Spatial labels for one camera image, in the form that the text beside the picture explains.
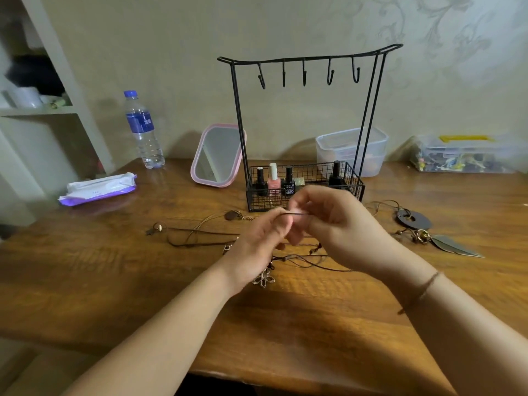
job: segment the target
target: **bracelet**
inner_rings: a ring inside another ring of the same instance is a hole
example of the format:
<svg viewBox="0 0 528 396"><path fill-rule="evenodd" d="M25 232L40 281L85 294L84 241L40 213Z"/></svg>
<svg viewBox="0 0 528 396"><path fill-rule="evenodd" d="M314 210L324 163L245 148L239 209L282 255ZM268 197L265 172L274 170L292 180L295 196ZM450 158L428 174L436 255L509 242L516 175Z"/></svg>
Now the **bracelet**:
<svg viewBox="0 0 528 396"><path fill-rule="evenodd" d="M402 315L406 312L406 310L408 310L409 308L411 308L412 306L414 306L415 304L417 304L421 299L424 298L424 296L426 295L427 293L427 290L429 290L429 288L431 287L432 283L436 280L436 278L439 277L439 275L441 275L442 273L439 272L439 271L436 271L436 273L425 283L425 285L423 286L424 288L422 289L422 291L419 293L418 296L416 296L415 298L411 299L410 302L407 303L406 306L403 306L403 308L398 312L398 315Z"/></svg>

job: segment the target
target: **wooden table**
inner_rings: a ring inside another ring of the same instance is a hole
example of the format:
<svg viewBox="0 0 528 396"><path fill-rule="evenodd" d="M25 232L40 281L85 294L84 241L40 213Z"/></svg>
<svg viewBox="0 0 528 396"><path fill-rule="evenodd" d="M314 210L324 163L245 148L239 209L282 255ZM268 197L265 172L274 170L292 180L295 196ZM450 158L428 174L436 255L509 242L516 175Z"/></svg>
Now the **wooden table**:
<svg viewBox="0 0 528 396"><path fill-rule="evenodd" d="M163 233L145 235L155 221L192 227L210 214L247 208L241 172L233 185L216 189L192 182L190 164L168 160L151 171L133 161L122 171L137 173L135 192L60 208L2 244L0 336L106 353L218 259L221 246L175 249ZM525 176L425 174L386 163L365 182L364 202L396 199L428 216L434 233L485 255L404 240L528 335ZM388 209L378 219L388 231L398 228ZM232 232L246 225L217 219L205 227ZM193 372L325 395L452 393L380 282L280 262L274 276L268 288L249 285L230 300Z"/></svg>

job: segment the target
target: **person's right hand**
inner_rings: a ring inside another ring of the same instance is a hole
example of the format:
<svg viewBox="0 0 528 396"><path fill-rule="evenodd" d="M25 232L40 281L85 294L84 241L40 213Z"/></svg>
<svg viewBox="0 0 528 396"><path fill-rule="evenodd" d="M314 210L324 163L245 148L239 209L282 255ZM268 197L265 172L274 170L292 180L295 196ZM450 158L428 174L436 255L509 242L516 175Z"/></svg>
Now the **person's right hand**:
<svg viewBox="0 0 528 396"><path fill-rule="evenodd" d="M328 255L349 269L383 280L393 273L397 255L408 250L378 223L350 192L306 186L289 201L294 225L287 238L298 244L303 231L320 241Z"/></svg>

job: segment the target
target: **person's left hand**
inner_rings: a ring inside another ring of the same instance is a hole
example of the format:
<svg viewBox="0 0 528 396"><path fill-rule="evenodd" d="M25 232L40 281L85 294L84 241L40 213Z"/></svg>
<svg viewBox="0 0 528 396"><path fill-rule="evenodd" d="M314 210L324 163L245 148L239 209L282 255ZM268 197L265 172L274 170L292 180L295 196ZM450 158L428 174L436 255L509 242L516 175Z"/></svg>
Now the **person's left hand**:
<svg viewBox="0 0 528 396"><path fill-rule="evenodd" d="M275 248L284 248L281 242L293 224L291 215L281 215L285 212L284 208L274 208L251 221L231 250L215 264L227 274L233 295L264 271Z"/></svg>

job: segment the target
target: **nail polish bottle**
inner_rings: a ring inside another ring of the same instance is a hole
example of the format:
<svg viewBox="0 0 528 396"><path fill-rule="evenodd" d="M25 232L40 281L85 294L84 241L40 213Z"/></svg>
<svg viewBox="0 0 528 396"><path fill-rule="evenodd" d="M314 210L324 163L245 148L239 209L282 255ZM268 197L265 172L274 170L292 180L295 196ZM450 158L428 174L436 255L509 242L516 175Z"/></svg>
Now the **nail polish bottle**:
<svg viewBox="0 0 528 396"><path fill-rule="evenodd" d="M295 194L294 168L291 165L286 167L286 179L282 182L282 194L292 197Z"/></svg>
<svg viewBox="0 0 528 396"><path fill-rule="evenodd" d="M257 195L266 196L267 195L267 185L264 182L264 168L257 167L257 180L255 181L255 188L257 189Z"/></svg>
<svg viewBox="0 0 528 396"><path fill-rule="evenodd" d="M328 186L343 186L345 185L344 180L339 176L341 171L341 162L334 161L334 168L332 169L332 174L328 179Z"/></svg>
<svg viewBox="0 0 528 396"><path fill-rule="evenodd" d="M268 195L276 196L281 194L281 180L277 175L277 164L271 163L269 165L269 174L268 178Z"/></svg>

